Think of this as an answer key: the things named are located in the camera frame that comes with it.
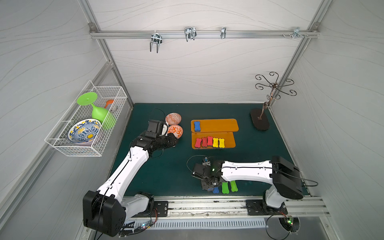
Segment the green eraser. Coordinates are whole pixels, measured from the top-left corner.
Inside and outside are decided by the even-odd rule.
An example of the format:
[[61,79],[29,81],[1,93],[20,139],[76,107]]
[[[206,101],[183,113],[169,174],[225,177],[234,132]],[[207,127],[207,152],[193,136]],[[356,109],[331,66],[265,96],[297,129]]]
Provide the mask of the green eraser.
[[222,193],[223,194],[229,194],[230,193],[228,182],[222,183]]
[[231,185],[231,192],[233,193],[238,192],[238,186],[236,181],[230,181],[230,185]]

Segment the red eraser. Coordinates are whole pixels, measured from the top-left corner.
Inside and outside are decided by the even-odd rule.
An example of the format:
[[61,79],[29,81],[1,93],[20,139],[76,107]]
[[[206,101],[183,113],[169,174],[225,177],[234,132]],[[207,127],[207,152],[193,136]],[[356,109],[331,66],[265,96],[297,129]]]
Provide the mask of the red eraser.
[[213,146],[213,137],[212,136],[207,136],[207,145],[209,147],[212,147]]
[[202,146],[202,139],[201,138],[196,138],[194,147],[196,149],[199,149],[199,148],[201,148],[201,146]]
[[208,147],[208,138],[203,137],[202,138],[202,148],[207,148]]

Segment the yellow eraser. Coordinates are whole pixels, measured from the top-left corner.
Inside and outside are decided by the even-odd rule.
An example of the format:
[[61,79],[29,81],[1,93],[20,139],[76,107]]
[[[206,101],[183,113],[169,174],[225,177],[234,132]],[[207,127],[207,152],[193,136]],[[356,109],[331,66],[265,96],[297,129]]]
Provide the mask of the yellow eraser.
[[218,148],[219,147],[219,138],[213,138],[213,148]]
[[219,139],[219,148],[225,148],[225,139]]

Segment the orange two-tier shelf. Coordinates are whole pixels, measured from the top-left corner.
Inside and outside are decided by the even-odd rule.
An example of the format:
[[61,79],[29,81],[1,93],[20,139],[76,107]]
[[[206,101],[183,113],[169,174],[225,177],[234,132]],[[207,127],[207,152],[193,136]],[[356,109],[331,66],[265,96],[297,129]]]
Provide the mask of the orange two-tier shelf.
[[[196,133],[194,130],[194,122],[200,121],[201,131]],[[192,120],[191,121],[191,137],[192,148],[194,150],[206,149],[232,149],[236,147],[234,133],[239,131],[238,122],[236,119],[207,119],[207,120]],[[225,139],[225,148],[199,148],[194,147],[196,138],[212,136],[213,138]]]

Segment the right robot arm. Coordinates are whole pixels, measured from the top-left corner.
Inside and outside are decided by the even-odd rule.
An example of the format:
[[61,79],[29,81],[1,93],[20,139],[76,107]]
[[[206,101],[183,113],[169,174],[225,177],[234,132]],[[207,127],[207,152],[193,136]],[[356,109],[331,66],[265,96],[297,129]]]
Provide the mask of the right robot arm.
[[191,173],[201,181],[203,190],[213,193],[219,189],[223,194],[237,192],[236,181],[269,184],[262,201],[265,209],[279,209],[287,200],[304,197],[299,168],[280,156],[257,163],[210,162],[205,158],[201,164],[194,165]]

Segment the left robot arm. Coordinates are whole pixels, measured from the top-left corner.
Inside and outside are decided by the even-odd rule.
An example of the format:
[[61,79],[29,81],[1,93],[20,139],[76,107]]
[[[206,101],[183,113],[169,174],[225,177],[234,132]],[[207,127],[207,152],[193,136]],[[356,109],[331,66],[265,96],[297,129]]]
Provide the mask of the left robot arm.
[[147,210],[150,195],[137,194],[123,201],[124,194],[142,165],[154,151],[173,148],[178,139],[165,136],[138,136],[131,142],[129,152],[115,172],[97,191],[88,191],[83,197],[83,224],[85,227],[114,237],[127,218]]

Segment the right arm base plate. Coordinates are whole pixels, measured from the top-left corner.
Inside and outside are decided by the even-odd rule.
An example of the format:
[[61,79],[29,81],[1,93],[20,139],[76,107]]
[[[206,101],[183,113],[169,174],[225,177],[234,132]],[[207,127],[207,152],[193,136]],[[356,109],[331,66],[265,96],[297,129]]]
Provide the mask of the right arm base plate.
[[246,209],[249,216],[288,215],[285,203],[279,208],[269,207],[265,200],[246,200]]

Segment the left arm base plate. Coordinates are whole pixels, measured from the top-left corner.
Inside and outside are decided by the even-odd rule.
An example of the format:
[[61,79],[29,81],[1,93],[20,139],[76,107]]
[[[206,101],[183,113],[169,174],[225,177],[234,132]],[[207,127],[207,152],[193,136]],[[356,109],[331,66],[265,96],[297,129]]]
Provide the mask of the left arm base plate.
[[167,217],[168,216],[168,207],[169,207],[169,202],[168,201],[150,201],[149,205],[147,208],[136,215],[134,215],[134,218],[145,218],[149,217]]

